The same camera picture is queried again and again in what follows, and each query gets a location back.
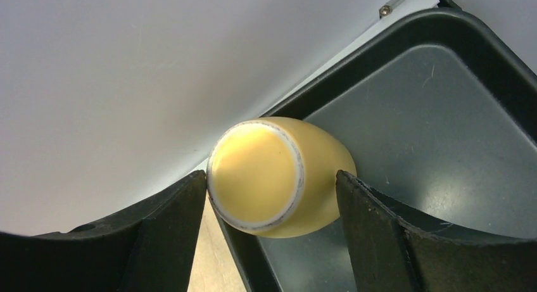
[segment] white wall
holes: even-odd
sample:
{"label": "white wall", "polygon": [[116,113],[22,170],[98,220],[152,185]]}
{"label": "white wall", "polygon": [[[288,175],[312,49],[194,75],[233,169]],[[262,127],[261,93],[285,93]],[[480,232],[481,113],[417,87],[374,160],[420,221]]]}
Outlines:
{"label": "white wall", "polygon": [[537,0],[454,0],[484,21],[537,72]]}
{"label": "white wall", "polygon": [[182,177],[386,0],[0,0],[0,230],[68,231]]}

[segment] screw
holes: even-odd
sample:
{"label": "screw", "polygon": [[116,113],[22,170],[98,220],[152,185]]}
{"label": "screw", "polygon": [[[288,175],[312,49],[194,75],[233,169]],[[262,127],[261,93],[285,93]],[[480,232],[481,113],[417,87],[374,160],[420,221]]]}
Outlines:
{"label": "screw", "polygon": [[391,13],[391,7],[389,5],[384,5],[379,9],[379,14],[381,18],[384,18],[385,16],[389,15]]}

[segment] tray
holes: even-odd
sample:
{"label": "tray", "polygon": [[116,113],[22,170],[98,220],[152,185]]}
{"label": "tray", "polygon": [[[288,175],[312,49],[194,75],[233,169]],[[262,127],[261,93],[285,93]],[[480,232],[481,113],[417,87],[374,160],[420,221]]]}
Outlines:
{"label": "tray", "polygon": [[[433,9],[394,24],[265,116],[343,142],[358,176],[439,219],[537,237],[537,82],[477,18]],[[220,220],[249,291],[356,291],[340,220],[293,239]]]}

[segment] baking tray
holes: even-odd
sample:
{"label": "baking tray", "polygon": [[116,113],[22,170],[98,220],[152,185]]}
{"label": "baking tray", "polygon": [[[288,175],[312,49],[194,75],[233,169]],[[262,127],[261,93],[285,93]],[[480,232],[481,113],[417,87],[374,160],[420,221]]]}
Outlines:
{"label": "baking tray", "polygon": [[[361,179],[414,208],[537,237],[536,77],[460,10],[400,20],[265,116],[328,131]],[[291,239],[220,224],[249,291],[356,291],[340,220]]]}

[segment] wooden surface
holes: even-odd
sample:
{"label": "wooden surface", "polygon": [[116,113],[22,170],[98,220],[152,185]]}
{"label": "wooden surface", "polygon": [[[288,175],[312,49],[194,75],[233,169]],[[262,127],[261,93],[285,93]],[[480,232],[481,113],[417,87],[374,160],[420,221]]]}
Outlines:
{"label": "wooden surface", "polygon": [[198,244],[188,291],[246,291],[207,198],[199,227]]}

